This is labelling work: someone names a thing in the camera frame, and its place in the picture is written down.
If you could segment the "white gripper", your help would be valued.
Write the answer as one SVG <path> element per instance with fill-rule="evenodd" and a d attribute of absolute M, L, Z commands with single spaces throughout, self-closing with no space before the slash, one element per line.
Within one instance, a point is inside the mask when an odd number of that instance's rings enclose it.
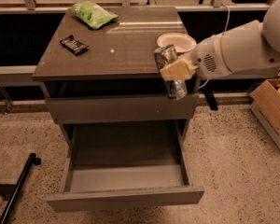
<path fill-rule="evenodd" d="M 231 74 L 230 68 L 224 62 L 221 47 L 221 35 L 213 35 L 200 42 L 191 52 L 190 58 L 177 60 L 160 70 L 165 81 L 188 80 L 195 74 L 195 63 L 199 66 L 199 76 L 202 79 L 216 79 Z"/>

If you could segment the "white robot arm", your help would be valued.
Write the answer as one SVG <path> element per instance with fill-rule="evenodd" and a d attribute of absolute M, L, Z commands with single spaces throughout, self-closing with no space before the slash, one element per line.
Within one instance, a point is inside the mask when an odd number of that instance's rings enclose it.
<path fill-rule="evenodd" d="M 170 62 L 160 70 L 162 78 L 204 79 L 280 67 L 280 0 L 267 10 L 263 21 L 251 21 L 200 42 L 190 57 Z"/>

